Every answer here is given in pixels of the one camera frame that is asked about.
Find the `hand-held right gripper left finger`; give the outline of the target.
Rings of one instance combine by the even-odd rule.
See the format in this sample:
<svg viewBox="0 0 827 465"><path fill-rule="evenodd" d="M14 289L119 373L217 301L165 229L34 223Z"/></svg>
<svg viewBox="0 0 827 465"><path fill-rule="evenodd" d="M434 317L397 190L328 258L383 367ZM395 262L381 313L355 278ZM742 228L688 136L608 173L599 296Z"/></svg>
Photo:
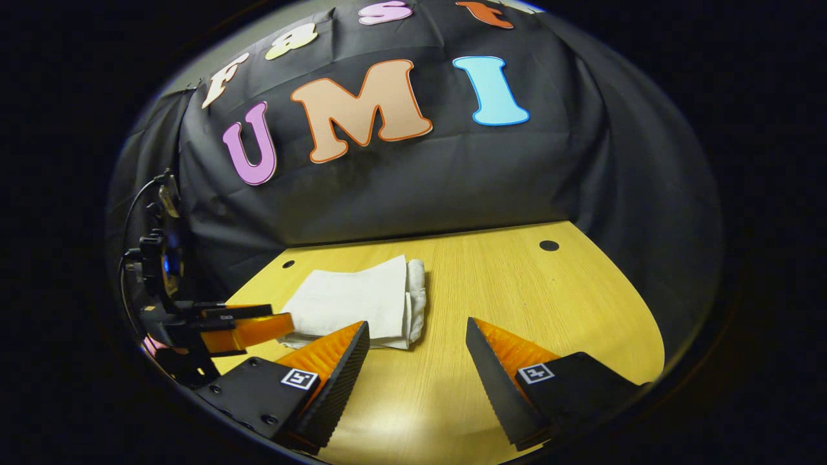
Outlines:
<svg viewBox="0 0 827 465"><path fill-rule="evenodd" d="M358 321L277 361L248 357L195 394L239 426L316 455L328 445L370 349Z"/></svg>

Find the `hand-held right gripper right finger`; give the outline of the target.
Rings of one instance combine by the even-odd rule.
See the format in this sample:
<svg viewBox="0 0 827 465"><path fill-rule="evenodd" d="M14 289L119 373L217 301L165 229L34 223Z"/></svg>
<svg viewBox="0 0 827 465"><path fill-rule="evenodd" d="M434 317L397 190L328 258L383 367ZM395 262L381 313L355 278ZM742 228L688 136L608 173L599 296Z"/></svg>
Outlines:
<svg viewBox="0 0 827 465"><path fill-rule="evenodd" d="M466 347L508 441L519 451L588 433L645 388L584 351L560 356L479 318Z"/></svg>

